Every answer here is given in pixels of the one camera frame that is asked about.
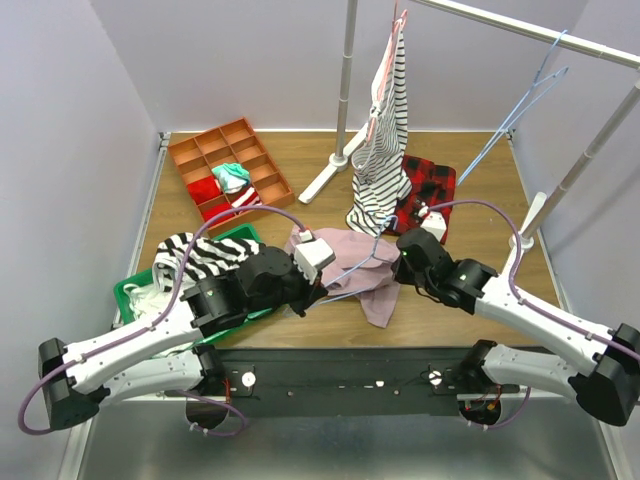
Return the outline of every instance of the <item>red cloth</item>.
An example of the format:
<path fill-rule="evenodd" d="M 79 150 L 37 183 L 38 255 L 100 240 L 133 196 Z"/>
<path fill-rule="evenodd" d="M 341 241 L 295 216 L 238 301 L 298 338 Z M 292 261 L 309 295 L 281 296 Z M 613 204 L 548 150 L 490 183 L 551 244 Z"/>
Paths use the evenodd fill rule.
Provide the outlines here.
<path fill-rule="evenodd" d="M 262 205 L 258 192 L 252 186 L 248 186 L 241 192 L 238 192 L 230 200 L 233 208 L 246 207 L 248 205 Z"/>
<path fill-rule="evenodd" d="M 419 228 L 423 219 L 418 216 L 418 212 L 423 207 L 423 203 L 433 206 L 450 202 L 456 190 L 456 171 L 451 167 L 435 165 L 424 158 L 405 155 L 402 159 L 402 168 L 411 180 L 411 193 L 398 201 L 393 212 L 398 217 L 398 224 L 396 228 L 389 228 L 385 233 L 394 235 L 401 235 L 412 228 Z M 447 231 L 440 240 L 442 244 L 447 240 L 451 210 L 451 208 L 438 210 L 447 224 Z"/>
<path fill-rule="evenodd" d="M 189 195 L 197 205 L 222 195 L 213 175 L 187 185 Z"/>
<path fill-rule="evenodd" d="M 212 218 L 214 215 L 217 215 L 220 212 L 224 212 L 225 210 L 229 210 L 230 208 L 231 208 L 231 205 L 229 204 L 229 202 L 221 203 L 220 205 L 216 205 L 215 207 L 207 210 L 206 212 L 202 212 L 202 218 L 206 222 L 207 220 Z M 233 215 L 227 215 L 226 217 L 222 217 L 220 220 L 213 222 L 211 225 L 217 225 L 218 223 L 224 222 L 225 220 L 229 220 L 232 217 Z"/>

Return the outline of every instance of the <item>cable clip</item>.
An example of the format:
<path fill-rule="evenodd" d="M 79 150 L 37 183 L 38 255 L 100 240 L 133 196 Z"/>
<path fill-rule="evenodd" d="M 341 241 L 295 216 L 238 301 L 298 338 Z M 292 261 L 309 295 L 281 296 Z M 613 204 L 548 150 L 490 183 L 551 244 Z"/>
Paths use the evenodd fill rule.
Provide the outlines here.
<path fill-rule="evenodd" d="M 78 356 L 72 358 L 72 360 L 76 363 L 84 363 L 87 361 L 87 357 L 85 357 L 84 355 L 84 353 L 79 353 Z"/>
<path fill-rule="evenodd" d="M 302 243 L 312 242 L 314 240 L 313 232 L 311 231 L 310 228 L 303 230 L 298 235 L 300 236 L 300 240 L 302 241 Z"/>

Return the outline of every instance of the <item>pink cloth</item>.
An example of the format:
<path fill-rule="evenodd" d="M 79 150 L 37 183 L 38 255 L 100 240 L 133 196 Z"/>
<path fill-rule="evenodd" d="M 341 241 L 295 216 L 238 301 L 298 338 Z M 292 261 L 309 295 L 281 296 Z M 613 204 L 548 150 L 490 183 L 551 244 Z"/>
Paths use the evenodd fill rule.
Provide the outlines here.
<path fill-rule="evenodd" d="M 300 243 L 298 231 L 297 226 L 291 231 L 291 237 L 284 247 L 286 252 L 293 252 L 294 245 Z M 324 239 L 336 254 L 336 260 L 322 271 L 322 283 L 329 291 L 329 295 L 343 295 L 362 289 L 371 289 L 356 296 L 369 323 L 385 328 L 389 324 L 400 292 L 400 284 L 393 281 L 391 272 L 391 263 L 400 255 L 396 246 L 380 239 L 376 248 L 376 257 L 387 262 L 372 258 L 338 282 L 327 285 L 367 258 L 371 254 L 375 238 L 366 233 L 337 228 L 321 228 L 314 230 L 313 234 L 316 238 Z"/>

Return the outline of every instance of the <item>white cloth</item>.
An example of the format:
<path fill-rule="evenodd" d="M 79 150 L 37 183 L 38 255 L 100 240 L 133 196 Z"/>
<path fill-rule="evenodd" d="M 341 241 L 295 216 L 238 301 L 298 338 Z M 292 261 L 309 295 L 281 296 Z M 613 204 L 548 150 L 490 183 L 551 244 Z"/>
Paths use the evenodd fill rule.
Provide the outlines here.
<path fill-rule="evenodd" d="M 354 205 L 347 214 L 347 225 L 374 236 L 383 220 L 393 214 L 398 200 L 411 192 L 411 182 L 402 169 L 408 137 L 407 92 L 404 19 L 398 22 L 395 41 L 392 34 L 371 85 L 370 138 L 351 157 Z M 380 99 L 382 82 L 384 95 Z"/>
<path fill-rule="evenodd" d="M 227 172 L 223 172 L 223 174 L 227 176 L 224 184 L 225 186 L 223 187 L 222 185 L 220 185 L 220 182 L 216 179 L 216 187 L 218 187 L 224 193 L 238 193 L 249 183 L 245 179 L 234 177 L 233 175 L 229 175 Z"/>
<path fill-rule="evenodd" d="M 124 286 L 124 292 L 129 297 L 129 308 L 136 320 L 143 315 L 161 313 L 171 299 L 171 292 L 161 292 L 153 283 L 142 286 L 129 283 Z"/>

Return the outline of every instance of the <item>black and white striped garment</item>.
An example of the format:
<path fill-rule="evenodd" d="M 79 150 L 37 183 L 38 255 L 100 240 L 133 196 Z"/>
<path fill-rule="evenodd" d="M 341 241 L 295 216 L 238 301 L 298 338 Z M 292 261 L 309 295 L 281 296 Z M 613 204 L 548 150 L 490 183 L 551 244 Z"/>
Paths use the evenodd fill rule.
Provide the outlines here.
<path fill-rule="evenodd" d="M 192 233 L 177 233 L 158 245 L 151 269 L 153 283 L 158 291 L 170 292 L 173 288 L 178 267 L 192 238 Z M 238 268 L 250 255 L 258 253 L 261 248 L 264 248 L 264 244 L 255 240 L 199 238 L 189 254 L 182 287 L 191 287 L 205 277 Z"/>
<path fill-rule="evenodd" d="M 375 128 L 369 141 L 356 150 L 351 163 L 354 167 L 354 205 L 347 214 L 347 225 L 357 232 L 376 235 L 383 220 L 392 215 L 398 200 L 411 192 L 411 182 L 402 169 L 402 157 L 407 146 L 407 91 L 405 85 L 405 52 L 402 27 L 396 48 L 387 49 L 394 55 L 386 78 L 385 55 L 372 84 L 373 107 L 369 122 Z M 385 83 L 384 97 L 377 105 L 380 82 Z"/>

